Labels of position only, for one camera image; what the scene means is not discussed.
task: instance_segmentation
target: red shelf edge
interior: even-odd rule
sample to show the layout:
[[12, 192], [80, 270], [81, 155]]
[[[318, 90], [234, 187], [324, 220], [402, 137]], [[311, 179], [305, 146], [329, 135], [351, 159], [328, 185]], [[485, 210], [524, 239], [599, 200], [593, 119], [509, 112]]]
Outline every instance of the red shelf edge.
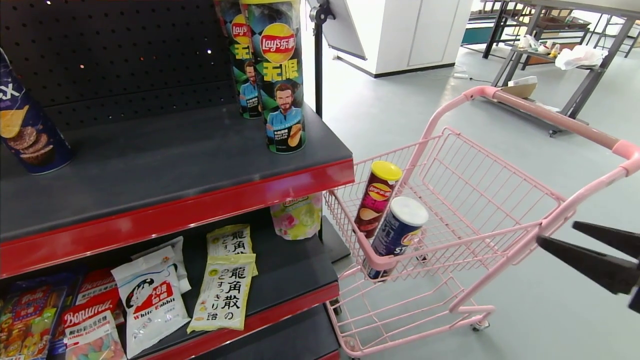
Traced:
[[340, 360], [340, 350], [336, 350], [331, 354], [326, 354], [318, 360]]
[[175, 233], [353, 181], [353, 159], [347, 159], [7, 241], [0, 244], [0, 279]]
[[[261, 311], [256, 315], [249, 316], [244, 321], [244, 330], [242, 331], [231, 329], [212, 331], [190, 341], [181, 343], [180, 345], [144, 357], [144, 360], [190, 359], [231, 341], [238, 340], [239, 338], [249, 335], [255, 331], [259, 331], [273, 323], [279, 322], [280, 320], [301, 313], [318, 304], [335, 299], [339, 295], [340, 287], [337, 282], [334, 282], [316, 291], [312, 291], [293, 300], [276, 305], [267, 310]], [[339, 357], [328, 357], [332, 355], [334, 355], [334, 353], [325, 356], [323, 359], [339, 359]]]

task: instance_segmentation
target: black pegboard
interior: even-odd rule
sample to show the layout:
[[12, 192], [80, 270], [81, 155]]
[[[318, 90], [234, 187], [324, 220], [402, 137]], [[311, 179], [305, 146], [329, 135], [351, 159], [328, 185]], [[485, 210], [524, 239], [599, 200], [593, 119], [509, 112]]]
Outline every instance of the black pegboard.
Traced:
[[61, 129], [235, 101], [212, 0], [2, 0], [0, 45]]

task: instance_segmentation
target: pink shopping cart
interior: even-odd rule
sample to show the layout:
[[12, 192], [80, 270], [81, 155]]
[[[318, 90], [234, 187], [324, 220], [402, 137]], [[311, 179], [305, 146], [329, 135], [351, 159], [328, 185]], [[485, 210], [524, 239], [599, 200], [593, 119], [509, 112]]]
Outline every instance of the pink shopping cart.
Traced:
[[[570, 130], [626, 162], [565, 199], [454, 129], [433, 134], [442, 115], [480, 96]], [[354, 224], [377, 160], [404, 169], [393, 196], [412, 197], [429, 211], [420, 240], [401, 256], [377, 256]], [[538, 235], [560, 228], [588, 197], [638, 170], [640, 147], [496, 88], [479, 86], [443, 105], [420, 141], [356, 163], [356, 182], [324, 195], [355, 260], [339, 277], [340, 297], [327, 303], [343, 349], [358, 358], [460, 327], [487, 328], [495, 307], [478, 305], [472, 296], [521, 262], [536, 248]], [[376, 270], [393, 271], [372, 280], [363, 271], [365, 261]], [[407, 286], [406, 280], [416, 278], [421, 280]], [[390, 297], [381, 293], [391, 293], [393, 303], [382, 301]]]

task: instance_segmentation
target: lay's chips can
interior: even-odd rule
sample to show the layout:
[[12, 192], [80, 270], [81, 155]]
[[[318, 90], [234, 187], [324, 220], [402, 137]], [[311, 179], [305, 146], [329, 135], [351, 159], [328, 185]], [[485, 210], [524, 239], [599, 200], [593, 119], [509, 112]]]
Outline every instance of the lay's chips can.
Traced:
[[2, 49], [0, 129], [2, 142], [30, 174], [52, 172], [71, 161], [69, 144], [40, 105], [20, 84]]
[[240, 0], [262, 78], [267, 144], [278, 154], [305, 146], [300, 0]]
[[251, 34], [246, 25], [239, 0], [214, 0], [216, 13], [227, 37], [240, 115], [248, 119], [261, 119], [260, 85], [253, 60]]

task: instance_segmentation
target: blue chips can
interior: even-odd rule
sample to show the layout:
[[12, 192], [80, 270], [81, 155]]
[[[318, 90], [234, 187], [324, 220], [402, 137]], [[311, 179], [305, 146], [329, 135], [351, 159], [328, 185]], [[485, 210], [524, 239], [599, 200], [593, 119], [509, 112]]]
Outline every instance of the blue chips can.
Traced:
[[30, 174], [45, 174], [71, 161], [69, 144], [20, 84], [1, 49], [0, 116], [2, 142]]
[[[429, 213], [424, 206], [409, 197], [396, 197], [391, 200], [389, 211], [385, 216], [376, 237], [371, 243], [378, 256], [400, 256], [407, 246], [420, 235], [422, 226], [429, 220]], [[376, 270], [365, 260], [364, 270], [371, 279], [387, 277], [393, 269]]]

